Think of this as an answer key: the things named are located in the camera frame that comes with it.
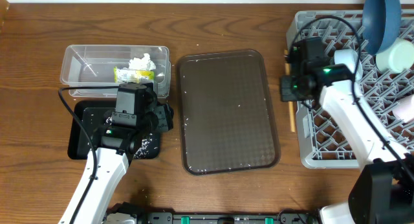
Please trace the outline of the wooden chopstick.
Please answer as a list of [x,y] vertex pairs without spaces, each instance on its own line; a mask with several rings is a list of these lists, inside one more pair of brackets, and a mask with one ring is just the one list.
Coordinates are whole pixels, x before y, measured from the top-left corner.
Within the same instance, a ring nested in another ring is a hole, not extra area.
[[[285,62],[285,74],[290,74],[290,64]],[[295,123],[295,114],[294,114],[294,104],[293,102],[288,102],[289,107],[289,120],[290,120],[290,131],[295,133],[296,132],[296,123]]]

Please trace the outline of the yellow snack wrapper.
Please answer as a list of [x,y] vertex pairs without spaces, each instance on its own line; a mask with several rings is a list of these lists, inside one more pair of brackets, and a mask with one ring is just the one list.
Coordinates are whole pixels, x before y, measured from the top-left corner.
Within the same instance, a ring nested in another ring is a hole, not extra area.
[[146,81],[153,81],[155,79],[155,73],[153,71],[142,71],[142,70],[130,70],[120,69],[115,67],[114,82],[115,83],[142,83]]

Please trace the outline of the white tissue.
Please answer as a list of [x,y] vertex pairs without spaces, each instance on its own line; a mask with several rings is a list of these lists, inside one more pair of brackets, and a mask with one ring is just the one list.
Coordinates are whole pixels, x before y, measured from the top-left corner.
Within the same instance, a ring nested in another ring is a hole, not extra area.
[[156,69],[155,63],[151,60],[148,53],[144,53],[142,58],[133,58],[129,61],[130,70],[136,71],[153,71]]

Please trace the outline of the light blue rice bowl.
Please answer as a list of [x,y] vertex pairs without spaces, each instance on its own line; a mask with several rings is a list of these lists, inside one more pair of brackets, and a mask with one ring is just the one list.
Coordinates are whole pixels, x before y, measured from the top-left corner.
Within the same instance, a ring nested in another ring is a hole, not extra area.
[[358,53],[353,49],[342,49],[334,52],[334,63],[344,64],[352,73],[356,72],[356,81],[359,82],[363,77],[363,69],[360,61],[358,61],[358,65],[356,64],[357,59]]

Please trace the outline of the dark blue plate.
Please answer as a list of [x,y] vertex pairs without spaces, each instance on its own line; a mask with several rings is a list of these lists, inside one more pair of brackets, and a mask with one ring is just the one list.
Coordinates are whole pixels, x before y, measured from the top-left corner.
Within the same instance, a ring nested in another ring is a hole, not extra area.
[[362,25],[369,54],[376,55],[392,46],[399,35],[401,14],[400,0],[365,0]]

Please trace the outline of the mint green bowl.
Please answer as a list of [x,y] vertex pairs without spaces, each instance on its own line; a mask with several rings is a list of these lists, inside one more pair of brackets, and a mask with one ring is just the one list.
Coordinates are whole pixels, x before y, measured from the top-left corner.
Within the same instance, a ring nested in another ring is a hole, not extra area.
[[397,38],[392,46],[376,55],[375,61],[381,73],[390,71],[398,74],[405,69],[410,69],[413,65],[413,43]]

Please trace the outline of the pink cup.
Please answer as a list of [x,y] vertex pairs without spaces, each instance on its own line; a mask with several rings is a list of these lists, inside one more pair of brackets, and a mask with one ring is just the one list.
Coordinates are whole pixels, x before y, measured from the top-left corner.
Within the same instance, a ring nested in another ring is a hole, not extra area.
[[413,120],[413,95],[397,100],[397,106],[392,110],[393,115],[408,123]]

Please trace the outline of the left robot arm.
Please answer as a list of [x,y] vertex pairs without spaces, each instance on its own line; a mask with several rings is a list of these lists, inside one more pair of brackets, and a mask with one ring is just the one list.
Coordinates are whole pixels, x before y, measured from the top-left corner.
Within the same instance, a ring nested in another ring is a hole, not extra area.
[[88,134],[83,122],[69,113],[89,143],[83,175],[60,223],[101,223],[115,188],[126,174],[143,138],[173,128],[173,110],[161,104],[151,82],[121,83],[114,110]]

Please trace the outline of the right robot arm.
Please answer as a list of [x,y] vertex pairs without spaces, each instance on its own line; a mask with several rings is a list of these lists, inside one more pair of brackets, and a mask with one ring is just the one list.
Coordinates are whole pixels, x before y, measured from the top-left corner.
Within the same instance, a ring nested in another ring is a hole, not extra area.
[[332,64],[320,38],[292,43],[280,79],[284,102],[314,100],[348,141],[359,178],[347,201],[323,207],[321,223],[412,223],[413,155],[388,132],[356,82],[356,69]]

